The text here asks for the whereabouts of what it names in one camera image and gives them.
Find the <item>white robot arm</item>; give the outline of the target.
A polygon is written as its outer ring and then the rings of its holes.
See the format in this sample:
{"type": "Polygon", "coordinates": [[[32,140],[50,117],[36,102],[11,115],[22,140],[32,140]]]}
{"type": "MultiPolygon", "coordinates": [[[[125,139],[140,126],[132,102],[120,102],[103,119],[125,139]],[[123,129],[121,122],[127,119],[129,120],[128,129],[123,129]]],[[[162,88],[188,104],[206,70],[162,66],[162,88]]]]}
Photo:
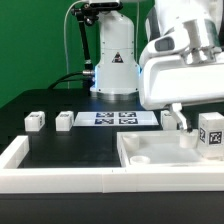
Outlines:
{"type": "Polygon", "coordinates": [[[168,109],[180,128],[189,125],[187,105],[224,100],[224,51],[220,41],[224,0],[155,0],[145,20],[148,42],[134,57],[134,24],[119,10],[122,0],[81,0],[71,13],[80,30],[100,26],[100,61],[93,71],[91,95],[114,100],[137,94],[146,110],[168,109]]]}

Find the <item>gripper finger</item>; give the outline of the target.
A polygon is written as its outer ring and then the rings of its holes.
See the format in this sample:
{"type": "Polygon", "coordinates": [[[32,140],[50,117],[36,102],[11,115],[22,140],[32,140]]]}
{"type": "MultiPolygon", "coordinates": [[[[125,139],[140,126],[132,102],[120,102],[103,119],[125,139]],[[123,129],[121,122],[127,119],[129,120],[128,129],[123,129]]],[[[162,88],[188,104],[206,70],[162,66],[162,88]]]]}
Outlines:
{"type": "Polygon", "coordinates": [[[191,132],[192,127],[187,118],[182,114],[182,104],[173,103],[169,106],[169,112],[177,122],[179,129],[182,132],[191,132]]]}

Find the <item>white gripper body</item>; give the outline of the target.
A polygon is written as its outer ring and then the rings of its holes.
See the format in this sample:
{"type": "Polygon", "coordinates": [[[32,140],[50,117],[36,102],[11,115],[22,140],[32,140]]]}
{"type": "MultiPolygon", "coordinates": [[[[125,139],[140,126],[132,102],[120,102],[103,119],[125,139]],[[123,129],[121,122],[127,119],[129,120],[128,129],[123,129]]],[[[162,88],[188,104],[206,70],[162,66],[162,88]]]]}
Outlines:
{"type": "Polygon", "coordinates": [[[198,66],[187,66],[180,55],[150,59],[139,77],[139,94],[146,110],[223,101],[224,53],[198,66]]]}

